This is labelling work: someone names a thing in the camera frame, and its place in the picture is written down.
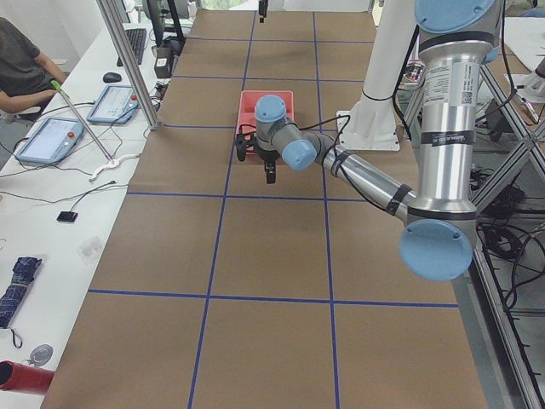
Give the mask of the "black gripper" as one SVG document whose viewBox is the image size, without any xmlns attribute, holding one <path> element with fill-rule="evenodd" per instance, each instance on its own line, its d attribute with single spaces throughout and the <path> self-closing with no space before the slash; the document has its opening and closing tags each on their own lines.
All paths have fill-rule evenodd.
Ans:
<svg viewBox="0 0 545 409">
<path fill-rule="evenodd" d="M 276 161 L 279 159 L 279 153 L 268 150 L 258 150 L 257 153 L 264 162 L 266 183 L 274 184 L 276 182 Z"/>
</svg>

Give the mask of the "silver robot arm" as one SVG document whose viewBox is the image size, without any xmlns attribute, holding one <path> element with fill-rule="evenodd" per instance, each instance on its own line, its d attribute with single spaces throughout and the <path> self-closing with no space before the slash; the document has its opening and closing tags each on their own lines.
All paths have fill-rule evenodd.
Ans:
<svg viewBox="0 0 545 409">
<path fill-rule="evenodd" d="M 299 128 L 277 95 L 256 102 L 251 143 L 267 180 L 278 160 L 293 170 L 318 164 L 404 223 L 399 251 L 412 273 L 447 281 L 466 272 L 476 243 L 468 195 L 479 75 L 498 54 L 503 11 L 501 1 L 387 2 L 360 99 L 338 112 L 336 139 Z M 396 146 L 393 104 L 412 51 L 424 65 L 417 188 L 360 156 Z"/>
</svg>

